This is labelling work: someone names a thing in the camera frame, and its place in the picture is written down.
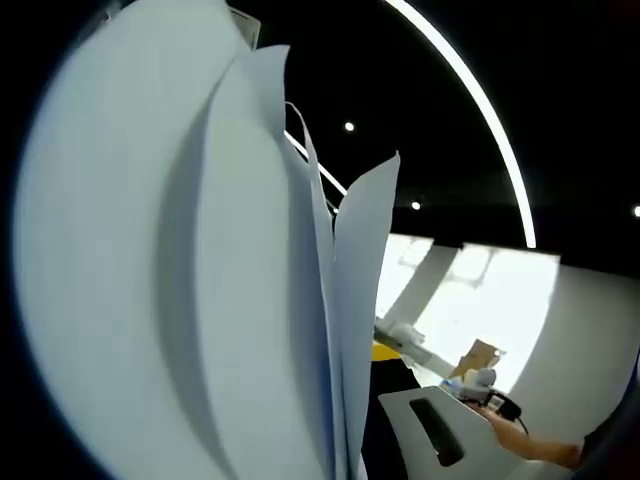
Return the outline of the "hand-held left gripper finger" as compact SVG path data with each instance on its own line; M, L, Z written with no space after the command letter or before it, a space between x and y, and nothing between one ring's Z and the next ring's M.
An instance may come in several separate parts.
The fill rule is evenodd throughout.
M480 413L439 386L421 387L400 358L373 348L364 464L370 479L569 479L569 469L525 459Z

